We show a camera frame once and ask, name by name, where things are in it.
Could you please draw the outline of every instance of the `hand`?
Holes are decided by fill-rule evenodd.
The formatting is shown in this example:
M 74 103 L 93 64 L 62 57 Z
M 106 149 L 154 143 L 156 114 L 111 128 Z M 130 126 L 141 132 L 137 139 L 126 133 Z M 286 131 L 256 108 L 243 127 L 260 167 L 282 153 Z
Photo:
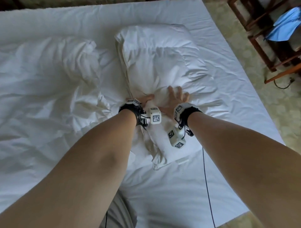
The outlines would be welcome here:
M 136 99 L 140 101 L 141 107 L 144 108 L 146 103 L 150 100 L 153 100 L 154 98 L 155 98 L 154 94 L 148 94 L 144 97 L 140 97 L 140 98 L 136 98 Z
M 169 102 L 168 107 L 159 107 L 160 111 L 167 115 L 172 120 L 175 119 L 174 116 L 174 109 L 178 104 L 188 102 L 189 100 L 189 93 L 185 93 L 183 95 L 182 88 L 178 87 L 178 93 L 175 95 L 175 92 L 171 86 L 168 87 L 169 91 Z

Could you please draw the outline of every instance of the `gray fabric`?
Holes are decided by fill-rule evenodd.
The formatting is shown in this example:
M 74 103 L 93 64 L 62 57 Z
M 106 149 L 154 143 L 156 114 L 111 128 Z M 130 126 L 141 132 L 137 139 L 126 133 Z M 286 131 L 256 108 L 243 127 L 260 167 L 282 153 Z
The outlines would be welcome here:
M 134 211 L 118 191 L 108 209 L 107 228 L 134 228 L 136 223 Z M 104 215 L 99 228 L 105 228 L 105 224 L 106 215 Z

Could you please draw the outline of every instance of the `mattress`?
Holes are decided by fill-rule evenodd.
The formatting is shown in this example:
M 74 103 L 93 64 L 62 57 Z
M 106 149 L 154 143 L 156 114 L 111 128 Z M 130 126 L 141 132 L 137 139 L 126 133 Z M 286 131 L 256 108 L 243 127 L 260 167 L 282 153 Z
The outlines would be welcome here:
M 106 75 L 102 83 L 108 87 L 102 93 L 107 100 L 110 85 L 124 83 L 115 49 L 116 32 L 134 24 L 182 24 L 192 34 L 229 106 L 231 121 L 283 143 L 242 66 L 199 0 L 1 12 L 0 21 L 0 45 L 49 36 L 94 40 L 97 48 L 108 52 L 101 63 L 102 74 Z M 203 159 L 215 226 L 248 211 L 210 157 L 204 153 L 203 158 L 199 151 L 181 165 L 172 163 L 154 171 L 150 162 L 127 171 L 120 190 L 136 211 L 137 227 L 213 227 Z

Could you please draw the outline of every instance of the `beige patterned floor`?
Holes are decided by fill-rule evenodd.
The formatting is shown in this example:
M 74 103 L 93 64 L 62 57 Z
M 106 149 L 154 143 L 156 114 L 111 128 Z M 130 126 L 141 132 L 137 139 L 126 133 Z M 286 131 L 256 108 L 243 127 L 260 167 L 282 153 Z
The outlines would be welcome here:
M 75 5 L 108 4 L 119 2 L 140 2 L 143 0 L 22 0 L 28 8 L 45 8 Z M 277 74 L 270 73 L 260 56 L 247 39 L 247 33 L 239 23 L 225 0 L 205 0 L 205 5 L 221 33 L 237 56 L 246 74 L 256 89 L 261 101 L 277 126 L 283 140 L 290 148 L 301 153 L 301 78 L 292 75 L 296 81 L 285 90 L 264 78 Z M 285 87 L 289 77 L 277 80 Z M 249 212 L 220 228 L 262 228 L 263 226 Z

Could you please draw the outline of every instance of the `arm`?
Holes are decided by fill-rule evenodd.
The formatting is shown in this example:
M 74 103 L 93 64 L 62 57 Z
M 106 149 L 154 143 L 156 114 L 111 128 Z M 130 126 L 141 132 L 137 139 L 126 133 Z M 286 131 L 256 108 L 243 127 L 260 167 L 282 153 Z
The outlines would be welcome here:
M 169 111 L 182 98 L 181 89 L 177 97 L 172 91 Z M 300 227 L 301 156 L 297 152 L 256 131 L 200 112 L 188 117 L 188 126 L 267 228 Z
M 135 126 L 135 114 L 125 109 L 87 132 L 0 214 L 1 227 L 98 227 L 126 173 Z

